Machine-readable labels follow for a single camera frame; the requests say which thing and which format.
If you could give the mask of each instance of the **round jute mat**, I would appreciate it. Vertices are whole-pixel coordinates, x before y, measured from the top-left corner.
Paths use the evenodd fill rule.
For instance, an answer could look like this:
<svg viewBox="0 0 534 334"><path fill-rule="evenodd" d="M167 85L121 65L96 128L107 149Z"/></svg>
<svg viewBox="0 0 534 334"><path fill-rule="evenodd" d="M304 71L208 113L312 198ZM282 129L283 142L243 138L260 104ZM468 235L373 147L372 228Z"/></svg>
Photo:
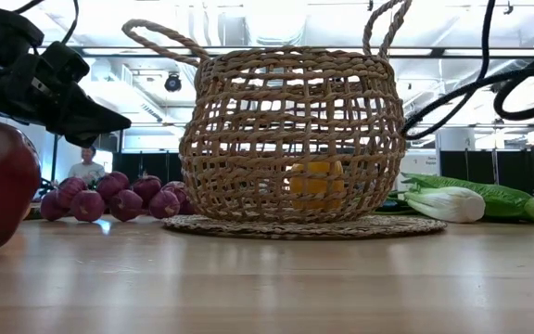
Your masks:
<svg viewBox="0 0 534 334"><path fill-rule="evenodd" d="M446 223L410 216L367 215L358 220L325 224L277 224L228 222L202 215L177 215L164 219L164 228L188 234L224 238L284 240L343 240L398 238L440 232Z"/></svg>

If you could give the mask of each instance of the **wooden table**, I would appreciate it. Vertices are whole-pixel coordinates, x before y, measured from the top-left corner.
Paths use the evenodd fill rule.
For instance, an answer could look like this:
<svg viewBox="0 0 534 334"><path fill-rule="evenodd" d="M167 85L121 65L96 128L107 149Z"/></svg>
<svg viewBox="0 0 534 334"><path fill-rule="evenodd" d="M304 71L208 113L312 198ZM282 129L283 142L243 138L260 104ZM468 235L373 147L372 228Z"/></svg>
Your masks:
<svg viewBox="0 0 534 334"><path fill-rule="evenodd" d="M0 333L531 334L534 226L295 242L25 222L0 250Z"/></svg>

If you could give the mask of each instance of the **person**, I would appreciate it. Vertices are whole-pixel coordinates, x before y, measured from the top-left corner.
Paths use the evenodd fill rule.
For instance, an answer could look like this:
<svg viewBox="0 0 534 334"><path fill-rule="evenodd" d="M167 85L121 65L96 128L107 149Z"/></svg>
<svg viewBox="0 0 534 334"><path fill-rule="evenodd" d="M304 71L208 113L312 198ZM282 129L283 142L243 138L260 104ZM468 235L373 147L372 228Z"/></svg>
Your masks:
<svg viewBox="0 0 534 334"><path fill-rule="evenodd" d="M95 155L95 147L82 148L82 162L71 166L68 177L81 177L89 185L104 176L104 166L92 161Z"/></svg>

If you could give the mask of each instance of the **wicker basket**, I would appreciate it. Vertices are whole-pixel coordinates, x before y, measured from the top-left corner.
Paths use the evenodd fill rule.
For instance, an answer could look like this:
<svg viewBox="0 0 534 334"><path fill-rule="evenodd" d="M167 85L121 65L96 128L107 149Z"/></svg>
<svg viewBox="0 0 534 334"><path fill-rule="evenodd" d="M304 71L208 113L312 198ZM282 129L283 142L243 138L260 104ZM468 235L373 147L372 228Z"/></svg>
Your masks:
<svg viewBox="0 0 534 334"><path fill-rule="evenodd" d="M372 55L376 18L400 2ZM171 29L142 19L125 23L123 31L137 43L197 67L197 103L180 157L198 211L229 221L324 223L380 206L405 151L387 51L411 2L392 0L372 13L364 54L285 46L211 59ZM135 27L180 42L200 61L149 42Z"/></svg>

